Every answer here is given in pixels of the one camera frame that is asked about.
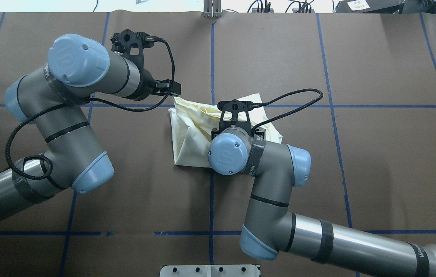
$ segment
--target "white wall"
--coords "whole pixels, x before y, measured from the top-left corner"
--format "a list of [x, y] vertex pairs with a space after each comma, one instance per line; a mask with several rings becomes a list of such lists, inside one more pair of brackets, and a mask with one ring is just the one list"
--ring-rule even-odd
[[[252, 2], [253, 0], [222, 0], [221, 7], [222, 9], [246, 12]], [[288, 0], [272, 0], [271, 8], [274, 9], [274, 12], [284, 12], [290, 3]], [[0, 11], [86, 12], [93, 11], [95, 5], [96, 0], [0, 0]], [[107, 12], [124, 9], [128, 11], [180, 12], [202, 11], [203, 7], [204, 0], [98, 0], [96, 11]], [[315, 0], [312, 7], [315, 12], [331, 13], [332, 0]]]

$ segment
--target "wire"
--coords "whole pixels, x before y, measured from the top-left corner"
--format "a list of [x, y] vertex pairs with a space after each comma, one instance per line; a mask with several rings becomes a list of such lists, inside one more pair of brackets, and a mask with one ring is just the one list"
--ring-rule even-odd
[[254, 103], [254, 104], [253, 104], [254, 107], [264, 107], [264, 106], [267, 106], [267, 105], [269, 105], [269, 104], [271, 104], [271, 103], [273, 103], [273, 102], [276, 102], [276, 101], [278, 101], [278, 100], [280, 100], [281, 98], [284, 98], [284, 97], [286, 97], [286, 96], [290, 96], [290, 95], [297, 94], [297, 93], [302, 93], [302, 92], [307, 92], [307, 91], [316, 92], [316, 93], [319, 94], [319, 96], [318, 96], [317, 98], [315, 98], [314, 100], [311, 100], [310, 102], [306, 103], [305, 105], [303, 105], [303, 106], [301, 106], [301, 107], [299, 107], [299, 108], [296, 108], [296, 109], [291, 110], [291, 111], [289, 111], [289, 112], [285, 112], [284, 114], [280, 114], [280, 115], [278, 115], [278, 116], [276, 116], [276, 117], [273, 117], [273, 118], [271, 118], [271, 119], [268, 119], [268, 120], [266, 120], [266, 121], [262, 121], [261, 123], [255, 125], [255, 126], [253, 126], [253, 127], [251, 128], [251, 133], [254, 133], [254, 131], [255, 131], [259, 126], [265, 125], [265, 124], [267, 124], [267, 123], [271, 123], [272, 121], [275, 121], [275, 120], [281, 119], [281, 118], [283, 118], [283, 117], [286, 117], [286, 116], [292, 115], [292, 114], [294, 114], [295, 112], [299, 112], [299, 111], [303, 110], [304, 108], [309, 107], [310, 105], [314, 104], [314, 103], [317, 102], [318, 100], [321, 100], [322, 97], [324, 96], [324, 94], [322, 93], [322, 91], [320, 91], [320, 90], [318, 90], [318, 89], [302, 89], [302, 90], [297, 90], [297, 91], [293, 91], [293, 92], [290, 92], [290, 93], [284, 94], [284, 95], [282, 95], [282, 96], [280, 96], [280, 97], [278, 97], [278, 98], [276, 98], [276, 99], [273, 99], [273, 100], [271, 100], [271, 101], [269, 101], [269, 102], [264, 102], [264, 103]]
[[28, 123], [30, 123], [31, 121], [37, 119], [38, 117], [46, 114], [47, 112], [52, 112], [53, 110], [56, 109], [60, 109], [63, 107], [67, 107], [67, 104], [62, 103], [53, 107], [50, 107], [48, 109], [44, 109], [43, 111], [35, 114], [34, 116], [28, 118], [25, 122], [22, 122], [21, 124], [19, 124], [14, 131], [12, 131], [11, 135], [9, 136], [9, 139], [7, 140], [7, 143], [5, 144], [5, 161], [7, 162], [7, 165], [9, 165], [9, 167], [12, 169], [12, 171], [16, 172], [18, 175], [25, 177], [26, 179], [31, 179], [31, 180], [42, 180], [45, 179], [47, 177], [50, 176], [50, 174], [52, 174], [52, 161], [47, 158], [46, 156], [43, 155], [35, 155], [35, 156], [29, 156], [26, 157], [24, 159], [24, 161], [29, 161], [29, 160], [43, 160], [45, 162], [47, 162], [48, 164], [48, 170], [47, 172], [42, 175], [42, 176], [33, 176], [33, 175], [29, 175], [27, 173], [25, 173], [23, 170], [20, 170], [19, 168], [17, 168], [14, 163], [12, 162], [11, 159], [11, 145], [12, 145], [12, 141], [14, 140], [14, 137], [16, 136], [16, 134], [19, 132], [19, 130], [21, 130], [21, 128], [23, 128], [24, 126], [26, 126]]
[[305, 1], [305, 2], [301, 2], [301, 1], [292, 1], [292, 0], [290, 0], [290, 1], [291, 1], [291, 3], [290, 3], [290, 5], [288, 5], [288, 7], [286, 8], [286, 10], [284, 11], [285, 13], [288, 12], [288, 10], [290, 9], [291, 5], [293, 5], [294, 3], [298, 3], [298, 11], [297, 11], [297, 12], [301, 12], [302, 10], [304, 10], [304, 7], [306, 7], [306, 8], [308, 9], [309, 6], [310, 6], [310, 3], [307, 3], [307, 1]]
[[251, 9], [252, 6], [255, 4], [255, 2], [257, 2], [257, 12], [260, 12], [260, 11], [259, 11], [259, 3], [261, 4], [261, 9], [262, 9], [262, 0], [255, 0], [255, 1], [253, 1], [252, 4], [250, 4], [250, 7], [249, 7], [249, 9], [247, 10], [247, 12], [250, 11], [250, 9]]
[[[171, 80], [171, 82], [169, 84], [168, 92], [165, 94], [165, 96], [163, 96], [163, 98], [160, 100], [160, 102], [156, 103], [155, 105], [153, 105], [153, 106], [151, 106], [149, 108], [132, 109], [132, 108], [124, 107], [124, 106], [121, 106], [121, 105], [117, 105], [115, 103], [112, 103], [112, 102], [109, 102], [107, 100], [103, 100], [103, 99], [100, 99], [100, 98], [86, 97], [86, 98], [83, 98], [82, 100], [84, 102], [86, 102], [86, 103], [89, 103], [90, 101], [102, 102], [102, 103], [105, 103], [105, 104], [108, 104], [108, 105], [112, 105], [113, 107], [117, 107], [117, 108], [129, 111], [129, 112], [147, 112], [147, 111], [152, 110], [152, 109], [158, 107], [159, 105], [161, 105], [167, 99], [167, 97], [170, 96], [170, 94], [172, 93], [172, 89], [174, 87], [174, 81], [175, 81], [175, 62], [174, 62], [174, 55], [172, 54], [172, 51], [170, 49], [170, 46], [168, 45], [168, 42], [165, 39], [162, 39], [161, 37], [155, 37], [155, 41], [163, 42], [165, 44], [165, 46], [167, 46], [168, 55], [170, 56], [170, 61], [172, 62], [172, 80]], [[22, 122], [21, 124], [19, 124], [14, 129], [14, 131], [12, 131], [12, 133], [11, 133], [11, 135], [10, 135], [9, 139], [7, 140], [7, 143], [5, 145], [5, 151], [4, 151], [4, 153], [5, 153], [5, 160], [7, 162], [7, 165], [9, 165], [9, 167], [14, 172], [16, 172], [18, 175], [20, 175], [21, 177], [25, 177], [26, 179], [31, 179], [31, 180], [42, 180], [42, 179], [48, 178], [52, 174], [53, 164], [52, 164], [52, 161], [49, 158], [47, 158], [46, 156], [44, 156], [44, 155], [35, 155], [35, 156], [28, 156], [28, 157], [24, 158], [24, 161], [26, 162], [26, 161], [31, 161], [31, 160], [42, 160], [42, 161], [46, 162], [48, 164], [48, 169], [47, 169], [47, 172], [45, 172], [44, 175], [41, 175], [41, 176], [29, 175], [26, 172], [24, 172], [24, 170], [21, 170], [21, 169], [17, 168], [14, 165], [14, 163], [12, 162], [12, 158], [11, 158], [11, 145], [12, 145], [12, 141], [14, 140], [14, 137], [19, 132], [19, 130], [21, 130], [21, 128], [26, 126], [31, 121], [37, 119], [38, 117], [40, 117], [40, 116], [42, 116], [42, 115], [44, 115], [44, 114], [46, 114], [48, 112], [52, 112], [54, 110], [57, 110], [57, 109], [60, 109], [60, 108], [63, 108], [63, 107], [68, 107], [68, 105], [65, 104], [65, 103], [62, 103], [62, 104], [59, 104], [59, 105], [56, 105], [56, 106], [44, 109], [43, 111], [35, 114], [34, 116], [29, 117], [25, 122]]]

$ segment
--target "light blue joint cap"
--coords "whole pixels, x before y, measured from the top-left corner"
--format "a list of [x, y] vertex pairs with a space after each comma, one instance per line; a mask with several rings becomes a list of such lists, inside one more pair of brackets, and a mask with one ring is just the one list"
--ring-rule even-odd
[[293, 171], [295, 172], [295, 187], [304, 186], [309, 179], [312, 159], [310, 153], [304, 149], [292, 147], [286, 144], [290, 149], [291, 160], [293, 161]]
[[260, 260], [272, 261], [276, 259], [278, 251], [267, 246], [260, 239], [257, 239], [255, 235], [242, 225], [242, 235], [240, 236], [240, 248], [245, 254], [252, 258]]
[[107, 152], [103, 152], [81, 172], [72, 184], [72, 189], [83, 194], [97, 188], [113, 176], [112, 162], [110, 162]]
[[105, 77], [110, 66], [110, 56], [103, 45], [73, 33], [54, 41], [47, 61], [54, 77], [73, 87], [97, 83]]
[[221, 133], [211, 142], [207, 160], [214, 171], [222, 175], [240, 172], [247, 164], [245, 143], [232, 133]]
[[16, 119], [18, 119], [21, 122], [25, 122], [28, 119], [23, 113], [23, 111], [21, 110], [21, 107], [19, 107], [19, 102], [18, 102], [18, 87], [19, 87], [19, 83], [24, 77], [26, 77], [26, 75], [21, 77], [19, 80], [14, 82], [14, 84], [8, 87], [5, 90], [5, 94], [4, 94], [4, 102], [7, 110], [12, 115], [14, 115]]

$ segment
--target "yellow fabric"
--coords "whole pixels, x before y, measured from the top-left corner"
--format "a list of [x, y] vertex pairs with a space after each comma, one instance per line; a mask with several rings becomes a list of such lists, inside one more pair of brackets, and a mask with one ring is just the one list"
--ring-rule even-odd
[[[260, 94], [255, 93], [239, 100], [262, 102]], [[191, 167], [209, 168], [207, 151], [211, 144], [211, 129], [218, 128], [221, 111], [216, 105], [202, 104], [174, 97], [175, 108], [171, 108], [170, 122], [172, 124], [172, 144], [174, 163]], [[229, 120], [231, 114], [225, 114], [224, 120]], [[263, 107], [249, 112], [252, 125], [267, 120]], [[246, 121], [246, 116], [239, 114], [239, 121]], [[266, 140], [281, 143], [283, 136], [272, 123], [262, 125], [266, 130]]]

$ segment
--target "white label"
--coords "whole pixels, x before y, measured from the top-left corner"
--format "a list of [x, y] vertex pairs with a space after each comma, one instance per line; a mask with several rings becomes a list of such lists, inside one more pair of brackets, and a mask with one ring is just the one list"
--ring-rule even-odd
[[367, 1], [365, 0], [356, 0], [356, 1], [348, 2], [348, 6], [351, 10], [364, 10], [370, 8]]

